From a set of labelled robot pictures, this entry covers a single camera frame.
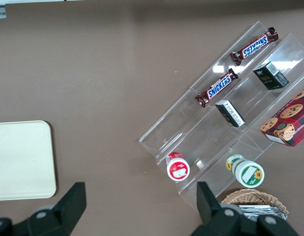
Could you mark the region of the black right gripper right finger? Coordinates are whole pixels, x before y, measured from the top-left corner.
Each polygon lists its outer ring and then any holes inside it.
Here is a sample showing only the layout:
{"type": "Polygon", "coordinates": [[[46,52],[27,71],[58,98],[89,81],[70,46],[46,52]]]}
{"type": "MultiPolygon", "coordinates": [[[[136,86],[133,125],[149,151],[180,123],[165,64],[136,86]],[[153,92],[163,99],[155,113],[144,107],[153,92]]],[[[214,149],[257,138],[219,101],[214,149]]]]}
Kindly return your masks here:
{"type": "Polygon", "coordinates": [[[196,190],[197,209],[202,221],[193,236],[239,236],[241,217],[229,207],[221,207],[206,182],[198,182],[196,190]]]}

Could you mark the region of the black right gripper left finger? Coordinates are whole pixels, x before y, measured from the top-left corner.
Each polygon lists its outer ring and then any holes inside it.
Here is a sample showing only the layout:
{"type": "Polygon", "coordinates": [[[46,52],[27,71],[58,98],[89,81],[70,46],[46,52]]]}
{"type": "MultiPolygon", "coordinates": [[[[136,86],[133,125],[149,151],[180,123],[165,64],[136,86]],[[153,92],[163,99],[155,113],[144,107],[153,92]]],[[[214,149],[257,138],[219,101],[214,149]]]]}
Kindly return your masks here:
{"type": "Polygon", "coordinates": [[[52,209],[42,209],[28,220],[30,236],[69,236],[86,209],[84,182],[76,182],[52,209]]]}

